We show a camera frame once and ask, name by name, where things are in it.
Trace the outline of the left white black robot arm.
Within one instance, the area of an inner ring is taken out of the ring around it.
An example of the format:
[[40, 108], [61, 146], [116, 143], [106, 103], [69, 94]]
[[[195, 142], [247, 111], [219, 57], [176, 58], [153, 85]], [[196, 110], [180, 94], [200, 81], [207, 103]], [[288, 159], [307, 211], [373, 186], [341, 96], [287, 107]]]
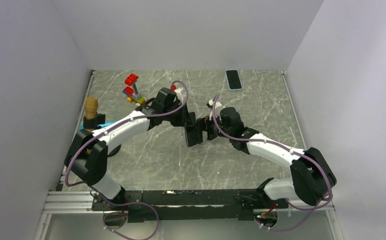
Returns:
[[186, 100], [173, 94], [157, 96], [112, 125], [93, 131], [79, 130], [65, 158], [68, 172], [101, 193], [110, 209], [120, 209], [126, 202], [126, 190], [108, 174], [108, 156], [118, 146], [162, 122], [183, 127], [189, 147], [203, 141], [202, 132], [197, 130], [196, 113], [188, 110]]

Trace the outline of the black phone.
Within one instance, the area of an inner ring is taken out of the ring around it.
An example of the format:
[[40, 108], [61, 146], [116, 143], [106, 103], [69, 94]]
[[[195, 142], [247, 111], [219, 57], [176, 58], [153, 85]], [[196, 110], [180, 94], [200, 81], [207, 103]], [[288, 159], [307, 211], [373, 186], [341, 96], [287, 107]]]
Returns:
[[187, 126], [184, 127], [185, 138], [187, 147], [201, 144], [203, 142], [203, 133], [198, 126]]

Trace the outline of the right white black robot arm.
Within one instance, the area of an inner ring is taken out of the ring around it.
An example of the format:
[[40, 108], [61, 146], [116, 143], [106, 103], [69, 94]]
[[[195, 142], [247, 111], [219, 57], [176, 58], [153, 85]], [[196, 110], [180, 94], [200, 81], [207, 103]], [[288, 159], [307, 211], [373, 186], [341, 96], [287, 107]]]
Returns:
[[300, 149], [272, 140], [245, 126], [233, 107], [197, 119], [196, 126], [207, 134], [209, 141], [217, 137], [227, 138], [236, 150], [289, 171], [289, 177], [268, 178], [256, 189], [257, 203], [261, 207], [270, 207], [279, 199], [299, 199], [316, 207], [320, 202], [332, 199], [332, 189], [337, 180], [317, 148]]

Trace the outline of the phone with blue case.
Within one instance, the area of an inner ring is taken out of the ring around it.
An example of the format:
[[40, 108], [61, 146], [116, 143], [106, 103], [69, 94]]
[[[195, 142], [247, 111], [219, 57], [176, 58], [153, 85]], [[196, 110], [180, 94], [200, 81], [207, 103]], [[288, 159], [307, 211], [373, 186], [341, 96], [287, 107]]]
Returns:
[[243, 89], [243, 85], [242, 85], [238, 70], [235, 70], [235, 69], [226, 70], [225, 76], [228, 84], [228, 89], [230, 91], [241, 91]]

